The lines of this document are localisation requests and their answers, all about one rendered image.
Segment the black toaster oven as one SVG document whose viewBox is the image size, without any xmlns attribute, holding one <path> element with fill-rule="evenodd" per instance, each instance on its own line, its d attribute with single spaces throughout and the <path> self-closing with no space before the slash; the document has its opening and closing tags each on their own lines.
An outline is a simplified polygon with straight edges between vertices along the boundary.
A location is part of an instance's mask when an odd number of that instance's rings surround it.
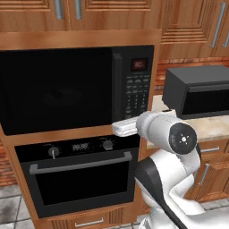
<svg viewBox="0 0 229 229">
<path fill-rule="evenodd" d="M 167 68 L 162 100 L 183 120 L 229 115 L 229 68 Z"/>
</svg>

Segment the wooden drawer front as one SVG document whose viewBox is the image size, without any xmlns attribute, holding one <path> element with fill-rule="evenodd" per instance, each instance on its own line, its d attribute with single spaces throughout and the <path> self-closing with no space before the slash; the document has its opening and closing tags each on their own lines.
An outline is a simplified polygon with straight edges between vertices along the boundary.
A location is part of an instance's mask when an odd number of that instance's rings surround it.
<svg viewBox="0 0 229 229">
<path fill-rule="evenodd" d="M 201 158 L 221 156 L 225 153 L 228 139 L 202 141 L 199 143 Z"/>
<path fill-rule="evenodd" d="M 102 217 L 104 218 L 103 223 L 75 228 L 76 222 L 81 224 L 90 221 L 96 221 L 101 219 Z M 52 225 L 52 229 L 82 229 L 82 228 L 94 227 L 94 226 L 119 225 L 122 222 L 123 222 L 123 209 L 118 208 L 116 210 L 90 215 L 90 216 L 81 216 L 81 217 L 73 216 L 73 217 L 68 217 L 59 220 L 52 220 L 51 225 Z"/>
</svg>

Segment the wooden cupboard door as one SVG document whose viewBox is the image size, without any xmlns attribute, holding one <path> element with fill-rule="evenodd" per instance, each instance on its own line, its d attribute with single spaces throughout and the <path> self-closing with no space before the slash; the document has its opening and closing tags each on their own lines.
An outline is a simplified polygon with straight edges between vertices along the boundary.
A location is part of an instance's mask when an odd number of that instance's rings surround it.
<svg viewBox="0 0 229 229">
<path fill-rule="evenodd" d="M 54 0 L 0 0 L 0 32 L 69 30 L 68 2 L 61 4 L 63 18 L 57 20 Z"/>
<path fill-rule="evenodd" d="M 229 30 L 229 0 L 224 0 L 224 3 L 226 3 L 225 13 L 221 22 L 220 31 L 218 32 L 214 57 L 229 56 L 229 42 L 227 47 L 222 47 L 227 31 Z"/>
<path fill-rule="evenodd" d="M 160 59 L 210 57 L 220 3 L 224 0 L 166 0 Z"/>
<path fill-rule="evenodd" d="M 202 186 L 199 187 L 206 163 L 209 164 L 208 173 Z M 219 159 L 202 162 L 196 173 L 194 184 L 186 192 L 184 198 L 196 200 L 199 203 L 229 198 L 229 158 L 224 162 Z"/>
<path fill-rule="evenodd" d="M 81 0 L 80 20 L 68 0 L 72 30 L 143 30 L 162 27 L 164 0 Z"/>
</svg>

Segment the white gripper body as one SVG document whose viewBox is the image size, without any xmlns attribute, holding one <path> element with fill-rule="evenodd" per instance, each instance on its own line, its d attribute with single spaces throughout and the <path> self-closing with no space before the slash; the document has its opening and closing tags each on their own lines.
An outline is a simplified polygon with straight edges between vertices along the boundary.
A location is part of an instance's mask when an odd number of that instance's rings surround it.
<svg viewBox="0 0 229 229">
<path fill-rule="evenodd" d="M 118 137 L 128 137 L 137 133 L 137 117 L 122 120 L 112 124 L 113 134 Z"/>
</svg>

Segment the black oven door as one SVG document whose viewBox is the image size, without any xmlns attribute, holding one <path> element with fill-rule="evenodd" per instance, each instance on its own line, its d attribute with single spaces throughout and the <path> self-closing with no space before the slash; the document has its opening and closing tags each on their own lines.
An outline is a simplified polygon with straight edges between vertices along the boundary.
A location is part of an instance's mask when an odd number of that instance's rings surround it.
<svg viewBox="0 0 229 229">
<path fill-rule="evenodd" d="M 49 174 L 30 174 L 39 168 L 78 165 L 123 157 L 130 151 L 132 161 Z M 136 148 L 118 149 L 86 155 L 23 162 L 21 168 L 40 218 L 59 216 L 93 208 L 132 202 Z"/>
</svg>

